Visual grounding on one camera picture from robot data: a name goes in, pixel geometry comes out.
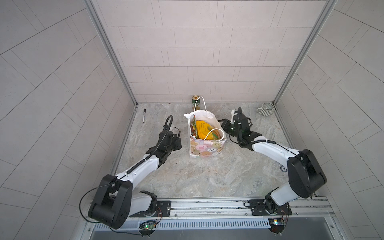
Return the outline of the green red snack bag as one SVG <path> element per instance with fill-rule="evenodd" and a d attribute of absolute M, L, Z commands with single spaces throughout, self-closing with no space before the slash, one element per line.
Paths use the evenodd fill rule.
<path fill-rule="evenodd" d="M 191 135 L 195 138 L 198 137 L 198 130 L 197 130 L 197 121 L 196 121 L 196 116 L 193 115 L 193 118 L 190 123 L 190 128 L 191 128 Z"/>

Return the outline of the white paper bag pig print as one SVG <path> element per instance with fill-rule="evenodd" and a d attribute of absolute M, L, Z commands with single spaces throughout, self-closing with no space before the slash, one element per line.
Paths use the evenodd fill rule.
<path fill-rule="evenodd" d="M 190 138 L 190 157 L 192 158 L 210 158 L 219 155 L 224 145 L 227 141 L 226 133 L 221 127 L 216 116 L 209 112 L 206 107 L 206 103 L 203 97 L 200 97 L 200 109 L 193 111 L 189 114 L 185 114 L 186 119 L 188 120 L 189 126 L 189 138 Z M 196 116 L 196 121 L 205 121 L 215 129 L 219 130 L 221 133 L 221 138 L 219 140 L 201 140 L 195 138 L 191 135 L 190 123 L 193 118 L 193 115 Z"/>

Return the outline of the large yellow snack bag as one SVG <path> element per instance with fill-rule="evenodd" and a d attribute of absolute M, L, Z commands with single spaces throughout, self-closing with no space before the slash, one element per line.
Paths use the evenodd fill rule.
<path fill-rule="evenodd" d="M 219 140 L 222 136 L 219 130 L 215 129 L 205 121 L 196 121 L 197 138 L 201 140 Z"/>

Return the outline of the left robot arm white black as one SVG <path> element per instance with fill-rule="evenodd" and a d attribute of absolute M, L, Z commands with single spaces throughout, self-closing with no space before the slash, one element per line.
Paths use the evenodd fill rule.
<path fill-rule="evenodd" d="M 93 223 L 102 223 L 117 230 L 126 219 L 141 213 L 153 216 L 157 212 L 157 196 L 148 191 L 137 192 L 137 185 L 150 173 L 166 162 L 173 151 L 182 148 L 180 133 L 171 131 L 173 116 L 167 117 L 159 140 L 154 147 L 131 168 L 116 176 L 106 175 L 100 185 L 94 188 L 96 194 L 88 211 Z"/>

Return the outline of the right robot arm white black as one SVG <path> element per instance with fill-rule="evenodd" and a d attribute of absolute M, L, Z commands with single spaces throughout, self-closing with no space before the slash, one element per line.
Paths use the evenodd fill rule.
<path fill-rule="evenodd" d="M 298 198 L 311 198 L 327 183 L 327 177 L 314 153 L 284 147 L 251 130 L 252 120 L 242 108 L 231 111 L 232 118 L 219 120 L 221 127 L 243 149 L 263 154 L 279 163 L 288 172 L 287 183 L 265 196 L 264 208 L 270 215 L 279 214 L 279 208 Z"/>

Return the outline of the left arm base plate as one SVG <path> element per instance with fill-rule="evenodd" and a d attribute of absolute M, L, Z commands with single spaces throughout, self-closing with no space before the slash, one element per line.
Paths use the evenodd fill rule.
<path fill-rule="evenodd" d="M 150 203 L 147 210 L 130 215 L 130 218 L 169 217 L 170 210 L 171 201 L 156 201 L 156 203 Z"/>

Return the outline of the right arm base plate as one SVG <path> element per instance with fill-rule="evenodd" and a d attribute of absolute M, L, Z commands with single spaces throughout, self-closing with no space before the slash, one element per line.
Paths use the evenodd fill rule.
<path fill-rule="evenodd" d="M 269 200 L 248 200 L 243 203 L 244 207 L 251 209 L 253 216 L 276 216 L 276 215 L 292 215 L 289 203 L 282 206 L 275 204 Z"/>

